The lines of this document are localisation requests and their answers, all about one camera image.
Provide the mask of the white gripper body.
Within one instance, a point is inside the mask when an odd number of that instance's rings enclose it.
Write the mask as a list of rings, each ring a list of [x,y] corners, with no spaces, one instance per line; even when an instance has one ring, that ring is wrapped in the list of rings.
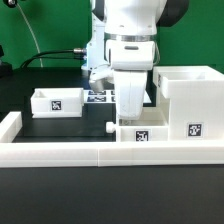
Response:
[[[106,59],[112,69],[116,112],[120,119],[139,119],[143,108],[147,72],[153,68],[154,57],[153,41],[106,42]]]

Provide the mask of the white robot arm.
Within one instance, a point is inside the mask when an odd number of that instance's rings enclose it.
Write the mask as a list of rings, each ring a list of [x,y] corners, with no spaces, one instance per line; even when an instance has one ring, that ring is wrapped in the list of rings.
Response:
[[[90,0],[92,37],[85,70],[93,91],[115,88],[117,116],[137,120],[147,75],[160,60],[157,29],[171,27],[187,12],[190,0]]]

